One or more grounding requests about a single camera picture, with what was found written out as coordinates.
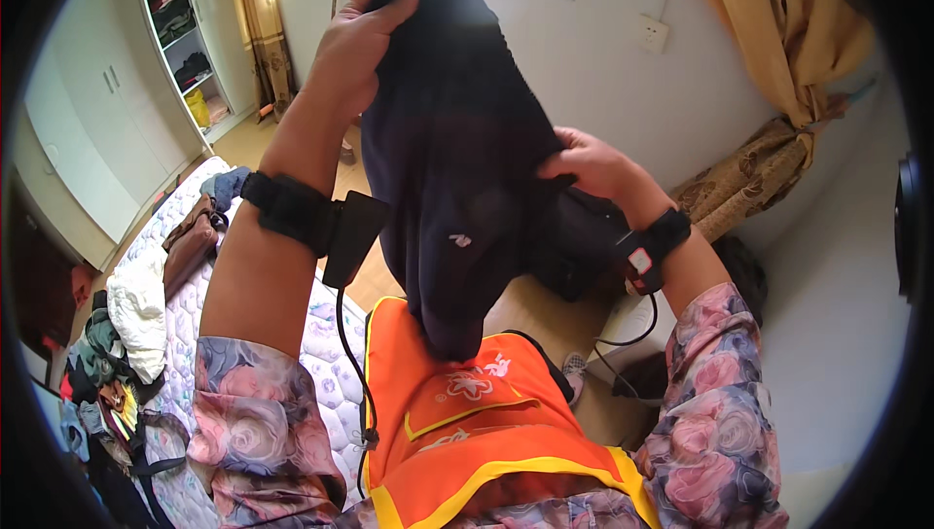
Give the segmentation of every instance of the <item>white mattress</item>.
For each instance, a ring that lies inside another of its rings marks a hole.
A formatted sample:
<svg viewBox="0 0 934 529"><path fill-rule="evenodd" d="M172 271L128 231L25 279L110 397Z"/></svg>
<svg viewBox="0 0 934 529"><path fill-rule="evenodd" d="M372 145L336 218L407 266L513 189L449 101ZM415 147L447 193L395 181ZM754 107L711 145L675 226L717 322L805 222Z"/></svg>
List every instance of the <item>white mattress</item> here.
<svg viewBox="0 0 934 529"><path fill-rule="evenodd" d="M159 208L157 214L146 222L118 266L133 260L147 248L162 247L165 236L194 206L204 180L217 173L226 173L231 168L220 157L208 159L198 167ZM227 211L231 221L241 201L239 197L235 198ZM221 234L217 247L222 243ZM189 433L196 425L192 412L195 341L211 271L212 267L205 262L193 272L181 290L166 302L168 344L165 349L165 385L145 406L173 413ZM346 509L360 499L357 470L361 452L357 444L360 437L359 404L363 400L363 393L357 374L344 354L337 335L335 302L336 293L321 283L319 270L308 302L300 361L315 380L321 417L331 436L334 462L344 473L347 484ZM344 332L350 349L361 365L364 320L364 312L344 296ZM180 439L173 438L167 431L152 427L146 430L146 455L149 462L181 456L182 450ZM138 481L136 485L142 493ZM177 527L217 527L214 504L189 465L154 476L153 490L166 516Z"/></svg>

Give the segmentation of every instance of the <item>cable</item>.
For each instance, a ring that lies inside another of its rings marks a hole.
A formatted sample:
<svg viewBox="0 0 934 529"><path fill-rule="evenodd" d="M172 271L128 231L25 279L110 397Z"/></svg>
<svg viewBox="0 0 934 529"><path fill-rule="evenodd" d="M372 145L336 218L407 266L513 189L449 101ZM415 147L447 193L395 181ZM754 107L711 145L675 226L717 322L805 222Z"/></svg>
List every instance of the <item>cable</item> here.
<svg viewBox="0 0 934 529"><path fill-rule="evenodd" d="M359 458L359 469L357 470L357 490L359 491L359 497L364 498L363 486L361 484L363 478L363 463L366 460L366 453L370 450L376 450L377 444L379 443L379 432L377 432L377 405L373 401L373 394L370 393L370 386L366 384L366 377L363 376L363 371L359 368L356 357L354 357L353 353L350 351L350 345L347 344L347 337L344 334L344 288L337 291L337 334L341 337L341 345L344 347L344 353L346 353L347 358L350 359L350 364L353 365L354 370L357 372L359 383L363 387L363 394L366 395L366 400L370 404L370 413L373 415L373 425L363 430L363 454Z"/></svg>
<svg viewBox="0 0 934 529"><path fill-rule="evenodd" d="M614 347L628 347L630 345L634 345L635 343L639 342L646 336L649 336L652 333L652 331L655 330L655 325L659 324L659 303L656 302L654 293L649 294L648 298L652 301L652 324L648 326L648 329L646 330L646 332L637 336L636 338L633 338L632 340L627 340L625 342L616 342L615 340L606 340L605 338L600 338L599 336L594 336L593 339L596 340L597 342L602 342L603 344L613 345ZM611 373L613 373L616 379L619 382L625 384L629 388L629 390L632 392L632 396L640 401L644 401L639 396L638 392L636 392L635 388L628 381L623 379L623 376L617 373L616 370L613 369L613 367L610 366L610 362L606 360L606 357L603 356L603 353L600 352L600 348L597 345L594 345L593 350L597 354L597 356L600 357L600 360L603 362L603 365L605 365L606 368L609 369Z"/></svg>

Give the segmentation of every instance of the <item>left hand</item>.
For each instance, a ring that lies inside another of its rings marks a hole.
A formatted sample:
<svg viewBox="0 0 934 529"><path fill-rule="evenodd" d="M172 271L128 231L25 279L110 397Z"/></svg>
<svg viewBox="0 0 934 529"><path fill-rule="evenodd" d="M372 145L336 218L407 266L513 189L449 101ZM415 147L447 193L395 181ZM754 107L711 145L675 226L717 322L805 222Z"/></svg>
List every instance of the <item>left hand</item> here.
<svg viewBox="0 0 934 529"><path fill-rule="evenodd" d="M350 0L321 37L302 92L327 98L335 115L352 118L377 96L377 65L390 35L418 8L418 0L393 0L366 13L370 0Z"/></svg>

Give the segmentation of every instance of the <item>yellow curtain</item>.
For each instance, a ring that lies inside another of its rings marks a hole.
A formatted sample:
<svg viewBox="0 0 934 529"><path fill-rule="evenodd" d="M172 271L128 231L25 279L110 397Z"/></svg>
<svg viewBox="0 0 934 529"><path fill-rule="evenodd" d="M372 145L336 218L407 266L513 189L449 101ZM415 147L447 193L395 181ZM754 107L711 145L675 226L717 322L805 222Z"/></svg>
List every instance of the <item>yellow curtain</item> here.
<svg viewBox="0 0 934 529"><path fill-rule="evenodd" d="M869 55L872 27L846 0L708 0L740 48L759 91L785 116L672 191L708 241L788 194L811 166L817 122L839 117L824 83Z"/></svg>
<svg viewBox="0 0 934 529"><path fill-rule="evenodd" d="M233 0L233 4L251 61L257 109L271 104L278 121L296 90L278 4L275 0Z"/></svg>

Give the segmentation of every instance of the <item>electrical outlet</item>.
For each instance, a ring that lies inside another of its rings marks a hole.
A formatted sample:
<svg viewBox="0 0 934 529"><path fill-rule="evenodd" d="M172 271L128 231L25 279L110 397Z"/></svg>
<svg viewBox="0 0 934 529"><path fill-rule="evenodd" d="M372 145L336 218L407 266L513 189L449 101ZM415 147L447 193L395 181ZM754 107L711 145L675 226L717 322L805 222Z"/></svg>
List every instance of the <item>electrical outlet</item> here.
<svg viewBox="0 0 934 529"><path fill-rule="evenodd" d="M668 38L668 25L646 15L639 15L636 36L638 37L639 46L646 51L661 55L665 48L665 39Z"/></svg>

